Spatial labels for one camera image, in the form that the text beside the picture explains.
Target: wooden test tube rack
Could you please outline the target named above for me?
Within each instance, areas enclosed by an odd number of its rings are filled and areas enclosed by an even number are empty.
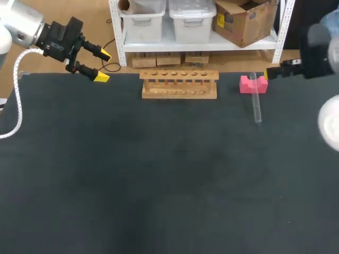
[[[144,99],[216,99],[216,70],[143,70]]]

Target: white shelf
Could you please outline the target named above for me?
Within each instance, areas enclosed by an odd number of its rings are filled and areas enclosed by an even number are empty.
[[[163,39],[161,42],[131,43],[127,35],[123,50],[125,52],[263,50],[275,49],[277,41],[276,32],[272,29],[270,36],[245,48],[238,47],[214,31],[211,31],[211,38],[207,44],[178,44],[175,41],[173,20],[165,17],[163,18]]]
[[[121,29],[121,17],[118,11],[118,0],[109,0],[114,28],[115,42],[121,66],[126,66],[126,52],[171,52],[171,51],[228,51],[228,50],[266,50],[275,49],[273,63],[278,64],[285,43],[293,7],[296,0],[280,0],[280,29],[277,36],[274,30],[271,35],[261,41],[255,42],[246,48],[239,48],[215,32],[211,32],[210,42],[207,44],[178,44],[175,42],[173,21],[167,17],[163,22],[163,39],[159,43],[131,43],[126,31]]]

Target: white plastic bin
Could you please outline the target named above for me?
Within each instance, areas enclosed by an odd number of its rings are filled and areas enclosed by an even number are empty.
[[[151,14],[124,14],[119,10],[123,18],[124,28],[129,42],[152,43],[162,40],[162,19],[165,15],[166,0],[133,0],[154,12]]]
[[[217,15],[213,0],[169,0],[177,43],[208,43],[212,20]]]

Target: test tube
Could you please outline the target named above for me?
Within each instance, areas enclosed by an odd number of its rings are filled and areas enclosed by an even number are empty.
[[[253,112],[254,112],[254,122],[256,124],[261,124],[262,119],[261,119],[261,109],[260,109],[260,100],[259,100],[256,73],[252,72],[249,75],[249,79],[252,85],[252,103],[253,103]]]

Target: pink foam block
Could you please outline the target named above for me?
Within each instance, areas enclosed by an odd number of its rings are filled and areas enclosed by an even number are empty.
[[[265,94],[269,82],[265,79],[264,76],[261,76],[257,79],[258,93]],[[247,76],[241,76],[240,78],[240,93],[241,94],[251,94],[253,92],[252,81],[248,79]]]

